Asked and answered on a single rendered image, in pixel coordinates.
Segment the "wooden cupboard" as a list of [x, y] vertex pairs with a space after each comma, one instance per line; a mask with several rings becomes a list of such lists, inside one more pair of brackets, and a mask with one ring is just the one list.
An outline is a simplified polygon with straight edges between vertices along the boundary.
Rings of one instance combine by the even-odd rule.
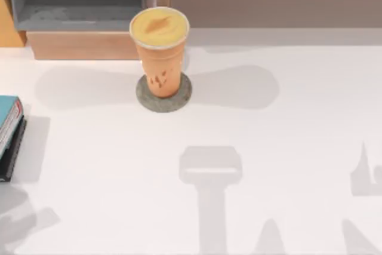
[[24, 47], [26, 41], [26, 32], [15, 29], [11, 0], [0, 0], [0, 48]]

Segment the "orange drink cup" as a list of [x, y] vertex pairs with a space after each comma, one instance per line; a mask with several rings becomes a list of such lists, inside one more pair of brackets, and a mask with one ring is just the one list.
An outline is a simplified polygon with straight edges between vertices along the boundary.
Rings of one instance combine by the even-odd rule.
[[187, 17], [171, 7], [147, 8], [131, 20], [129, 32], [154, 96], [171, 97], [180, 88], [189, 30]]

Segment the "black book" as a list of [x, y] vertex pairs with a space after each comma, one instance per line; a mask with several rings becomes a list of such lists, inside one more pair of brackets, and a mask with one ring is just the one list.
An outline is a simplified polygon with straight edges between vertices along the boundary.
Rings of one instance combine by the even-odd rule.
[[11, 181], [26, 124], [27, 121], [23, 116], [13, 133], [7, 148], [0, 157], [0, 183], [8, 183]]

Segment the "pale wooden drawer front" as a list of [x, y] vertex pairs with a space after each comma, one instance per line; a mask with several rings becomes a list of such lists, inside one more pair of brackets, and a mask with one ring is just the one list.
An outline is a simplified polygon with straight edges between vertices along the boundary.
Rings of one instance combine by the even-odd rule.
[[37, 32], [27, 39], [37, 60], [137, 60], [128, 32]]

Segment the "round grey coaster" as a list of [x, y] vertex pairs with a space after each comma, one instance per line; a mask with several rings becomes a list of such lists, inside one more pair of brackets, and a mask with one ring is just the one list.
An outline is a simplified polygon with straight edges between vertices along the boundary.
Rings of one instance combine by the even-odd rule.
[[146, 76], [142, 76], [137, 83], [135, 93], [139, 103], [146, 109], [156, 113], [175, 112], [187, 105], [192, 95], [192, 83], [189, 77], [182, 73], [178, 91], [167, 98], [154, 96], [149, 90]]

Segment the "teal book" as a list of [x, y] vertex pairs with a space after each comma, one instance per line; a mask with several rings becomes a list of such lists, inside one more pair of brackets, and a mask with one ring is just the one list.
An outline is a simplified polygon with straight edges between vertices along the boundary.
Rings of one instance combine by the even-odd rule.
[[0, 95], [0, 159], [23, 115], [23, 104], [18, 96]]

